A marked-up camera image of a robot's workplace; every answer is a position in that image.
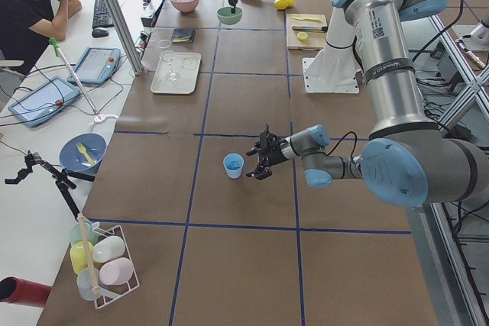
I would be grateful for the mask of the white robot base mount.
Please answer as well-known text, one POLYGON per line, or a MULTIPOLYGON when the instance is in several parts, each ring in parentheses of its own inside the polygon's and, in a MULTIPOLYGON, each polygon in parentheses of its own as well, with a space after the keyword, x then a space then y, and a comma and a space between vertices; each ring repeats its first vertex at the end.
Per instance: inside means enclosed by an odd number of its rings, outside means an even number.
POLYGON ((325 46, 314 58, 303 59, 306 93, 358 94, 353 43, 355 29, 341 8, 333 8, 325 46))

